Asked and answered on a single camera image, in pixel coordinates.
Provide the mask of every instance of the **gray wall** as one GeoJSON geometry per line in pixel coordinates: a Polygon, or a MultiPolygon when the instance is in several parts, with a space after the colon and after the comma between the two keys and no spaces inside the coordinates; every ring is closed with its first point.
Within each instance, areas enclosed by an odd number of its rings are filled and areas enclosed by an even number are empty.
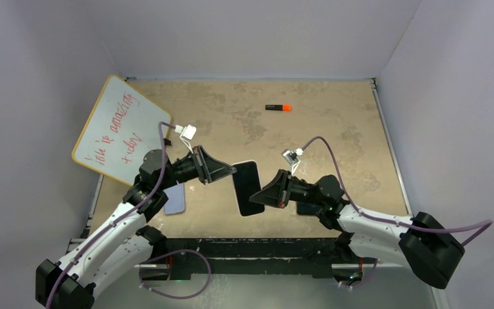
{"type": "Polygon", "coordinates": [[[378,76],[421,0],[89,0],[119,72],[140,78],[378,76]]]}
{"type": "MultiPolygon", "coordinates": [[[[494,219],[494,1],[423,1],[379,89],[412,208],[447,227],[494,219]]],[[[494,226],[447,294],[494,308],[494,226]]]]}
{"type": "Polygon", "coordinates": [[[81,1],[0,0],[0,308],[80,233],[98,175],[71,150],[115,70],[81,1]]]}

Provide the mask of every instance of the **smartphone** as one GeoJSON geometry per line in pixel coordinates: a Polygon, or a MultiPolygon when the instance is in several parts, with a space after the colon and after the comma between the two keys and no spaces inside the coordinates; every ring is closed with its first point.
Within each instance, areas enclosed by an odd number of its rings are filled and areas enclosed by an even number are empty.
{"type": "Polygon", "coordinates": [[[235,197],[241,216],[253,216],[264,212],[264,204],[253,203],[249,197],[262,190],[257,162],[245,161],[233,165],[236,172],[232,174],[235,197]]]}
{"type": "Polygon", "coordinates": [[[315,216],[317,212],[321,209],[319,205],[311,205],[308,203],[297,202],[297,214],[301,216],[315,216]]]}

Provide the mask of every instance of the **table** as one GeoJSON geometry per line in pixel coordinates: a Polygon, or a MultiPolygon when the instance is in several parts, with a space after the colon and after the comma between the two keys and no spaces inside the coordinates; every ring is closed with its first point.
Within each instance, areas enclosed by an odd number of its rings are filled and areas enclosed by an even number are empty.
{"type": "MultiPolygon", "coordinates": [[[[303,146],[322,135],[330,143],[355,202],[365,208],[405,215],[407,208],[369,81],[134,81],[132,87],[172,115],[175,124],[193,124],[192,145],[229,164],[258,163],[261,185],[278,169],[287,169],[285,149],[303,146]],[[290,112],[265,111],[265,104],[289,104],[290,112]]],[[[169,138],[171,160],[187,149],[176,133],[169,138]]],[[[301,157],[295,176],[315,182],[335,174],[329,153],[314,142],[301,157]]],[[[105,221],[128,186],[105,177],[91,230],[105,221]]],[[[336,237],[315,217],[266,207],[264,213],[239,214],[232,177],[203,185],[185,184],[186,211],[157,214],[150,222],[171,238],[321,238],[336,237]]]]}

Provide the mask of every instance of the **black marker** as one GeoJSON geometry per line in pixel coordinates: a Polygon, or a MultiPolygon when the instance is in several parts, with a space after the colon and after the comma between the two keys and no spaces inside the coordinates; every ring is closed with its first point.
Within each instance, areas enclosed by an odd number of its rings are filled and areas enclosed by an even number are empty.
{"type": "Polygon", "coordinates": [[[290,105],[266,105],[266,111],[290,111],[290,105]]]}

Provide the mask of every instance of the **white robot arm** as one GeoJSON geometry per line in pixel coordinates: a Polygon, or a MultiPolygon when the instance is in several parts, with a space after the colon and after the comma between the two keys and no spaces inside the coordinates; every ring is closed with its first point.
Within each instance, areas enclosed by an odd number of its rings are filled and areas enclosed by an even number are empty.
{"type": "MultiPolygon", "coordinates": [[[[235,172],[203,147],[190,146],[195,128],[178,127],[176,131],[188,155],[171,164],[162,150],[149,151],[134,185],[109,219],[56,263],[47,259],[39,265],[35,298],[40,304],[52,309],[91,308],[101,292],[134,265],[167,252],[166,237],[146,225],[167,202],[164,189],[195,178],[212,183],[235,172]]],[[[464,248],[438,221],[423,212],[415,217],[393,216],[360,208],[344,198],[349,196],[333,175],[314,184],[298,179],[293,171],[301,154],[301,149],[284,152],[292,172],[280,169],[250,201],[276,208],[286,207],[289,201],[314,205],[312,215],[323,226],[342,232],[336,244],[348,255],[399,264],[431,286],[447,286],[464,248]]]]}

